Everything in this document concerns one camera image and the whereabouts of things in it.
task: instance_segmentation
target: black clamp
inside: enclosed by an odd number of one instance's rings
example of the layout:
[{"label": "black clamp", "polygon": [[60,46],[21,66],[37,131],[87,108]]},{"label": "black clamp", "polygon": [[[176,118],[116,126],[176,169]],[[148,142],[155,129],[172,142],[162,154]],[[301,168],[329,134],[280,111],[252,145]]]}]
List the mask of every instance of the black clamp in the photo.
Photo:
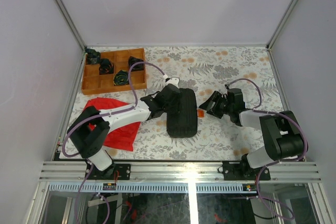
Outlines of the black clamp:
[{"label": "black clamp", "polygon": [[[248,165],[247,154],[241,157],[241,161],[222,161],[223,171],[221,172],[218,168],[218,172],[223,174],[224,180],[226,181],[237,181],[237,180],[256,180],[259,174],[260,168],[252,169]],[[269,169],[265,168],[260,174],[260,181],[271,180]]]},{"label": "black clamp", "polygon": [[[91,168],[91,165],[88,161],[87,170]],[[92,169],[91,174],[88,177],[88,180],[109,180],[109,181],[119,181],[119,180],[130,180],[131,176],[131,165],[130,164],[116,164],[112,160],[112,164],[103,171],[98,170],[95,166]],[[111,188],[112,185],[104,185],[103,190],[115,190],[116,188]]]},{"label": "black clamp", "polygon": [[178,87],[168,84],[155,97],[152,97],[153,95],[150,94],[140,98],[151,111],[148,120],[160,117],[163,112],[178,113],[181,101],[181,91]]},{"label": "black clamp", "polygon": [[221,94],[218,91],[214,91],[211,97],[199,106],[200,109],[206,110],[206,113],[213,115],[217,118],[222,118],[224,114],[230,116],[231,122],[238,126],[241,126],[239,114],[245,110],[245,102],[241,89],[228,89],[227,94]]},{"label": "black clamp", "polygon": [[[83,120],[98,115],[100,112],[89,106],[83,110],[79,117],[73,122],[67,133]],[[96,127],[91,130],[89,124]],[[110,130],[110,125],[103,118],[92,119],[78,127],[71,135],[71,141],[82,158],[92,157],[102,148],[105,138]]]}]

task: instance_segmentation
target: red fabric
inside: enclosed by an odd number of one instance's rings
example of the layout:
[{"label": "red fabric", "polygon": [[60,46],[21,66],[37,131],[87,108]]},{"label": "red fabric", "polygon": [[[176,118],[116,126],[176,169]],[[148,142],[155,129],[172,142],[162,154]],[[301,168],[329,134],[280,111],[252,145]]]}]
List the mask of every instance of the red fabric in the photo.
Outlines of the red fabric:
[{"label": "red fabric", "polygon": [[[85,105],[85,108],[89,106],[94,106],[97,110],[108,110],[127,104],[128,103],[121,102],[116,99],[98,97],[89,100],[88,103]],[[105,139],[104,145],[115,149],[133,152],[133,143],[137,135],[139,126],[140,122],[132,123],[110,132]]]}]

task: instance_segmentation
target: aluminum frame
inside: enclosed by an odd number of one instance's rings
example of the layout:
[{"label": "aluminum frame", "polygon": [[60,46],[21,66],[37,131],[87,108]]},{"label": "aluminum frame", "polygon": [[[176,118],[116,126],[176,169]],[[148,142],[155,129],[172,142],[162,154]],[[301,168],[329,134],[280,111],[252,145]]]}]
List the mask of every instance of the aluminum frame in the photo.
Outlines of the aluminum frame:
[{"label": "aluminum frame", "polygon": [[72,34],[74,35],[79,47],[84,50],[86,44],[85,42],[83,41],[81,35],[79,34],[74,22],[72,21],[65,5],[63,4],[63,1],[62,0],[54,0],[57,7],[59,8],[64,20],[66,21],[69,29],[71,30]]},{"label": "aluminum frame", "polygon": [[[279,34],[285,26],[288,18],[290,17],[294,7],[299,0],[291,0],[285,14],[283,15],[277,29],[272,35],[270,41],[267,43],[268,56],[270,64],[275,75],[276,83],[279,89],[281,101],[284,109],[289,109],[288,100],[286,98],[284,89],[279,79],[279,73],[276,68],[276,64],[273,59],[271,49],[276,42]],[[61,14],[63,15],[69,29],[73,33],[80,48],[84,49],[86,46],[81,35],[79,34],[76,26],[74,25],[65,5],[62,0],[55,0]],[[74,104],[79,83],[81,80],[81,74],[83,70],[84,61],[82,60],[78,66],[76,77],[73,83],[72,93],[67,101],[67,109],[62,118],[62,125],[59,129],[58,139],[55,144],[54,150],[57,149],[57,142],[65,136],[67,124],[71,115],[71,108]],[[228,182],[223,181],[220,174],[217,173],[217,168],[221,166],[221,162],[119,162],[119,163],[131,163],[132,174],[131,180],[128,183],[158,183],[168,181],[169,183],[180,183],[188,179],[190,174],[196,176],[198,183],[207,184],[225,184]],[[78,182],[84,177],[84,171],[86,169],[85,163],[82,161],[66,161],[66,162],[45,162],[43,165],[43,171],[36,189],[36,193],[33,197],[33,201],[29,212],[27,214],[26,223],[39,223],[43,211],[46,207],[46,199],[49,195],[49,186],[53,182]],[[330,210],[329,203],[326,198],[326,194],[323,189],[322,181],[318,173],[316,164],[314,162],[305,163],[282,163],[269,168],[271,174],[271,181],[261,182],[261,184],[281,184],[281,183],[307,183],[311,201],[316,211],[320,223],[335,223],[334,216]]]},{"label": "aluminum frame", "polygon": [[64,211],[64,214],[63,214],[62,224],[68,224],[69,216],[70,216],[71,204],[72,204],[72,198],[68,197],[67,198],[67,203],[65,205],[65,211]]},{"label": "aluminum frame", "polygon": [[[194,178],[197,187],[213,187],[226,184],[253,184],[254,181],[225,181],[223,175],[217,169],[221,162],[116,162],[117,164],[131,164],[131,176],[129,181],[122,181],[121,185],[170,183],[179,185],[188,183],[190,177]],[[312,198],[313,208],[320,223],[335,223],[331,209],[323,190],[318,168],[314,162],[283,162],[269,167],[270,181],[261,181],[262,185],[273,184],[307,184]],[[86,174],[84,161],[51,161],[44,162],[39,185],[32,210],[27,223],[39,223],[43,215],[46,199],[50,192],[50,186],[55,183],[80,184]],[[85,185],[100,185],[106,180],[89,180]]]},{"label": "aluminum frame", "polygon": [[288,21],[288,18],[290,17],[291,13],[293,12],[296,4],[298,3],[299,0],[291,0],[284,15],[282,16],[279,25],[277,26],[275,32],[273,33],[271,39],[269,40],[269,42],[267,43],[267,48],[271,49],[275,43],[275,41],[277,40],[277,38],[279,37],[282,29],[284,28],[285,24]]}]

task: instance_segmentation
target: orange tag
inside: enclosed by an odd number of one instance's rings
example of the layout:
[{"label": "orange tag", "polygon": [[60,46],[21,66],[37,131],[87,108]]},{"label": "orange tag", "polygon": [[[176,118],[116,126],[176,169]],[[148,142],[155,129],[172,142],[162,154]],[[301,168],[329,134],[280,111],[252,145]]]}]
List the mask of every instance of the orange tag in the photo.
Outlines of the orange tag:
[{"label": "orange tag", "polygon": [[197,114],[199,118],[203,118],[204,117],[204,111],[203,110],[197,110]]}]

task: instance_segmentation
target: floral tablecloth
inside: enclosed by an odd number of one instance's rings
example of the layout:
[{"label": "floral tablecloth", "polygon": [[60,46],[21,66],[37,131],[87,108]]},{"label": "floral tablecloth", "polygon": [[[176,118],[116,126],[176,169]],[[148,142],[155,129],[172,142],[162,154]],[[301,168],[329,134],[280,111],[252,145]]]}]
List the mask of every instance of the floral tablecloth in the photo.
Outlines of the floral tablecloth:
[{"label": "floral tablecloth", "polygon": [[[125,48],[97,47],[97,51]],[[147,47],[148,62],[158,65],[169,76],[180,77],[181,88],[193,89],[197,105],[207,100],[213,91],[226,92],[224,84],[237,78],[250,78],[262,91],[262,109],[281,111],[282,104],[273,72],[264,47]],[[138,97],[154,93],[164,87],[161,74],[146,67],[146,90],[137,90]],[[232,87],[241,88],[248,108],[258,104],[256,89],[247,81]],[[79,116],[88,100],[96,97],[114,98],[133,103],[131,91],[99,95],[77,94],[69,125]],[[117,159],[173,159],[173,160],[228,160],[240,159],[242,154],[263,146],[261,131],[237,127],[228,116],[222,119],[205,114],[198,118],[198,133],[191,138],[170,138],[166,132],[166,115],[143,122],[134,141],[134,151],[104,147]],[[77,152],[71,140],[67,153]]]}]

